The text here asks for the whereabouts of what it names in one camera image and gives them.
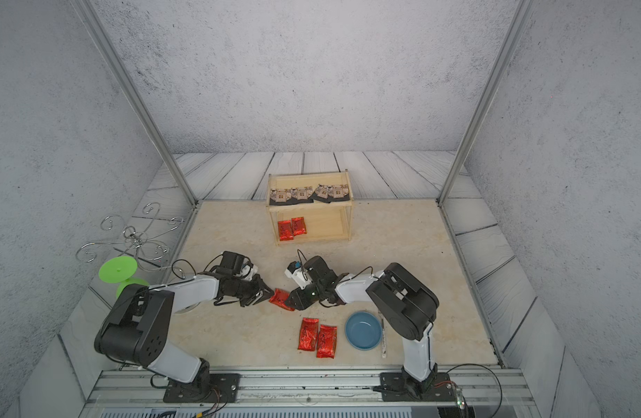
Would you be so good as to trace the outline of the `red tea bag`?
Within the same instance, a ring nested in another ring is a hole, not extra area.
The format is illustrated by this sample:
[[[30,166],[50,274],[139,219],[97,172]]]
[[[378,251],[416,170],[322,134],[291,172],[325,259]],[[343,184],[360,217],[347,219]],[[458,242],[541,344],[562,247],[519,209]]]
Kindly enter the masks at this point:
[[[292,218],[291,225],[294,236],[307,234],[306,221],[303,217]]]
[[[278,233],[280,241],[288,241],[294,239],[294,229],[292,228],[292,221],[289,219],[278,222]]]
[[[320,325],[317,334],[317,358],[331,358],[336,356],[338,329],[334,326]]]
[[[315,318],[303,318],[299,331],[298,350],[315,352],[320,321]]]
[[[287,306],[286,304],[289,295],[289,292],[280,288],[276,288],[273,296],[269,299],[269,302],[279,308],[284,309],[285,311],[294,312],[295,309]]]

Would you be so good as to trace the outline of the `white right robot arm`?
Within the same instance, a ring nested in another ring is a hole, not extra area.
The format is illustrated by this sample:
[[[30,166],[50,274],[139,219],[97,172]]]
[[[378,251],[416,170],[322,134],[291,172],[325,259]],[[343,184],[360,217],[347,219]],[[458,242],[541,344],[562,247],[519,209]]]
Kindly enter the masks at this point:
[[[355,302],[372,302],[389,326],[402,338],[403,374],[424,388],[437,373],[433,353],[433,324],[440,301],[401,264],[393,262],[376,272],[371,266],[359,273],[337,274],[320,256],[294,261],[285,269],[298,287],[286,305],[303,311],[314,303],[337,308]]]

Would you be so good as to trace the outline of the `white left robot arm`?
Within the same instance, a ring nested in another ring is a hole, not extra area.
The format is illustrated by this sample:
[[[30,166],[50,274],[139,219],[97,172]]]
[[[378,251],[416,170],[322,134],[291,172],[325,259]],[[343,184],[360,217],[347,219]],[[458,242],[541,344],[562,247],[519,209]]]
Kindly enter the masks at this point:
[[[258,273],[247,280],[202,273],[186,282],[146,287],[127,286],[104,319],[95,350],[114,362],[144,367],[179,383],[196,380],[203,361],[168,341],[172,317],[194,305],[223,296],[247,307],[267,301],[274,291]]]

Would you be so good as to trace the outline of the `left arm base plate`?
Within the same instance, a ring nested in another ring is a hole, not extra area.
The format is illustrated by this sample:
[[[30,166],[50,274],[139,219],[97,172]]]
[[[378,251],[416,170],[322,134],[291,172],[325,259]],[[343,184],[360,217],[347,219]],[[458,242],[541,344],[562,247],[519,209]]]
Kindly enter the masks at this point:
[[[191,383],[169,381],[164,403],[235,403],[240,386],[240,374],[199,374]]]

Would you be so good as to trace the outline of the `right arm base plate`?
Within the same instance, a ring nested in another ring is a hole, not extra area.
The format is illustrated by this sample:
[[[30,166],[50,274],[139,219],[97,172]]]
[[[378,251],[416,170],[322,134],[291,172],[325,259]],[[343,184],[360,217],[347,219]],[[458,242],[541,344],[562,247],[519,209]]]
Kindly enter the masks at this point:
[[[406,371],[381,373],[380,384],[373,387],[383,402],[455,402],[456,389],[448,374],[432,372],[417,381]]]

